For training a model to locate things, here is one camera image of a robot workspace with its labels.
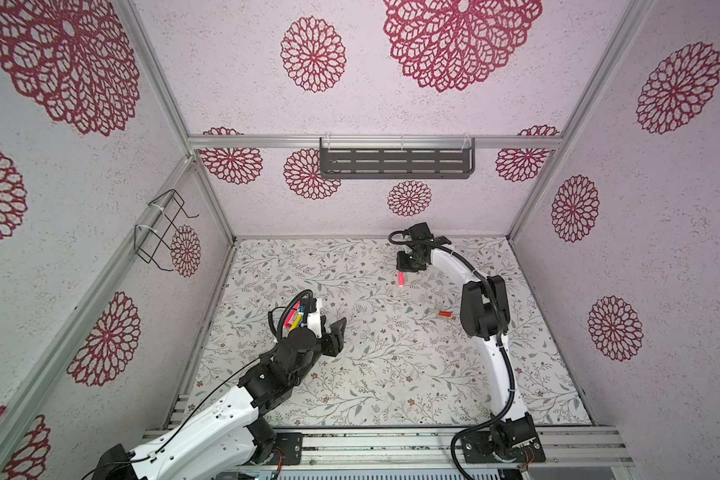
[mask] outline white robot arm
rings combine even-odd
[[[344,348],[346,318],[327,324],[320,304],[310,290],[304,290],[288,304],[277,328],[270,312],[277,344],[255,359],[259,362],[240,377],[237,386],[164,436],[129,452],[122,444],[110,448],[88,475],[93,473],[94,480],[207,480],[248,461],[267,461],[276,434],[264,415],[290,398],[293,387],[307,377],[321,355],[336,356]],[[306,321],[284,337],[286,318],[297,308],[304,310]]]
[[[480,283],[480,279],[477,278],[465,264],[445,250],[432,250],[431,255],[432,266],[448,275],[453,283],[457,285],[465,285],[470,282]],[[488,376],[488,384],[491,388],[490,410],[494,415],[498,415],[499,412],[501,412],[501,409],[507,405],[507,400],[509,399],[509,374],[496,343],[497,334],[489,336],[487,339],[480,336],[472,336],[472,342],[483,356],[487,366],[485,374]],[[501,333],[501,342],[503,345],[509,345],[507,333]],[[512,401],[512,406],[507,414],[504,415],[504,418],[517,420],[525,417],[527,412],[528,408],[526,408],[525,402],[523,402],[523,397],[515,396]]]
[[[404,239],[395,240],[397,235]],[[531,453],[536,462],[543,462],[544,451],[538,441],[534,420],[514,388],[514,374],[507,353],[510,312],[504,279],[475,269],[462,255],[444,246],[450,244],[450,240],[432,235],[427,224],[392,232],[389,241],[410,249],[398,252],[399,271],[419,272],[432,265],[461,285],[461,326],[485,360],[493,417],[462,430],[451,442],[451,457],[461,474],[470,478],[455,454],[456,441],[462,437],[469,439],[473,449],[501,462],[525,463]]]

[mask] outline small red wire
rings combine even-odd
[[[280,461],[277,464],[277,473],[272,480],[276,480],[280,476],[280,470],[282,470],[282,450],[280,449],[280,447],[275,447],[275,450],[277,450],[278,454],[280,455]]]

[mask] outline black cable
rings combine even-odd
[[[450,248],[447,248],[446,246],[433,244],[431,241],[426,240],[393,240],[392,238],[395,235],[411,235],[410,232],[407,230],[396,230],[392,232],[388,237],[387,240],[389,240],[390,244],[393,245],[405,245],[405,246],[412,246],[412,245],[426,245],[430,248],[438,248],[442,251],[448,252],[449,254],[455,256],[459,261],[461,261],[462,264],[464,264],[467,268],[469,268],[477,278],[480,279],[483,283],[489,283],[490,281],[483,276],[480,272],[475,269],[472,264],[469,263],[467,259],[465,259],[462,255],[460,255],[458,252],[454,252]],[[509,323],[504,318],[504,315],[501,313],[501,311],[498,308],[498,301],[496,300],[496,295],[493,292],[493,289],[489,285],[486,285],[486,293],[488,294],[488,300],[490,303],[490,306],[493,308],[494,314],[496,315],[496,319],[499,321],[500,324],[508,325]],[[456,435],[454,435],[451,438],[451,458],[454,461],[454,464],[456,465],[456,469],[459,470],[459,473],[464,476],[467,480],[474,480],[474,478],[471,477],[462,467],[461,463],[458,460],[458,457],[456,456],[456,442],[458,440],[467,435],[468,433],[476,432],[478,430],[482,430],[483,428],[489,428],[496,422],[499,422],[507,413],[509,412],[510,408],[512,408],[512,402],[514,402],[514,373],[512,372],[512,364],[509,360],[509,355],[507,354],[507,350],[504,348],[504,342],[501,341],[501,332],[499,332],[496,335],[496,344],[499,347],[499,351],[501,352],[501,357],[504,360],[504,365],[507,367],[507,374],[509,376],[509,397],[507,398],[507,403],[504,404],[504,408],[501,409],[498,415],[491,418],[490,420],[487,420],[486,422],[479,423],[475,426],[467,427],[460,432],[457,432]]]
[[[312,308],[312,291],[310,289],[302,290],[301,292],[297,293],[296,296],[293,297],[293,300],[290,301],[288,306],[286,307],[285,311],[283,311],[282,315],[280,315],[280,321],[277,324],[277,331],[275,331],[275,338],[277,338],[277,341],[280,342],[282,340],[282,328],[286,325],[286,319],[288,318],[288,312],[293,310],[293,307],[296,306],[296,304],[304,297],[307,297],[307,302],[304,304],[304,320],[306,320],[307,315],[309,315],[309,309]]]
[[[251,364],[253,364],[253,363],[254,363],[256,360],[258,360],[258,359],[259,359],[258,356],[257,356],[257,357],[254,357],[253,360],[251,360],[250,362],[248,362],[243,368],[241,368],[241,369],[238,370],[237,372],[234,372],[234,373],[231,374],[229,377],[227,377],[226,380],[224,380],[223,382],[221,382],[221,383],[218,385],[217,388],[213,389],[213,390],[211,391],[211,393],[209,393],[209,394],[206,396],[206,398],[203,398],[203,399],[200,401],[200,403],[198,403],[197,406],[196,406],[196,407],[192,410],[192,412],[188,415],[188,417],[186,417],[186,418],[184,419],[184,421],[182,422],[182,424],[176,429],[176,431],[173,433],[173,435],[172,435],[170,438],[168,438],[168,441],[165,442],[165,443],[163,443],[163,445],[162,445],[158,450],[156,450],[156,452],[160,452],[160,451],[164,451],[164,450],[165,450],[165,447],[170,443],[171,440],[173,440],[173,439],[179,434],[179,432],[181,431],[181,429],[184,428],[184,425],[186,425],[186,423],[190,420],[190,418],[192,418],[192,415],[195,414],[195,412],[197,411],[197,409],[200,408],[200,406],[205,402],[205,400],[207,400],[208,398],[210,398],[211,395],[213,395],[214,393],[216,393],[216,390],[218,390],[222,385],[224,385],[225,383],[227,383],[229,380],[231,380],[235,375],[237,375],[238,373],[240,373],[242,370],[248,368]],[[85,480],[86,478],[88,478],[88,475],[91,475],[91,474],[93,474],[94,472],[96,472],[96,470],[99,470],[99,469],[104,468],[104,467],[117,465],[118,467],[112,469],[112,472],[115,472],[116,470],[119,470],[119,469],[121,469],[121,468],[124,468],[125,466],[132,465],[132,464],[134,464],[134,463],[143,462],[143,461],[149,460],[149,459],[150,459],[149,456],[145,456],[144,458],[139,458],[138,460],[129,460],[129,461],[127,461],[127,462],[108,462],[108,463],[105,463],[105,464],[103,464],[103,465],[96,466],[96,468],[94,468],[93,470],[91,470],[91,471],[88,472],[87,474],[83,475],[83,477],[82,477],[80,480]]]
[[[275,330],[275,319],[272,316],[272,314],[275,312],[275,310],[285,308],[284,306],[276,306],[275,308],[271,309],[269,312],[266,313],[267,320],[269,321],[269,330],[272,332],[272,334],[277,338],[277,330]]]

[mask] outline yellow marker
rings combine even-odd
[[[290,330],[288,330],[289,332],[298,327],[298,323],[302,321],[303,316],[304,315],[302,315],[301,313],[298,314],[298,317],[296,318],[296,320],[293,321],[293,325],[291,325]]]

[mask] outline floral tablecloth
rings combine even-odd
[[[454,239],[453,247],[506,280],[510,355],[536,423],[590,424],[507,241]],[[346,344],[338,358],[322,357],[268,414],[272,425],[467,425],[488,418],[482,360],[458,318],[461,286],[445,274],[430,267],[405,274],[406,285],[398,286],[400,247],[386,240],[243,240],[236,248],[190,409],[272,347],[266,312],[310,288],[324,299],[328,321],[347,318]],[[454,315],[437,316],[440,307]]]

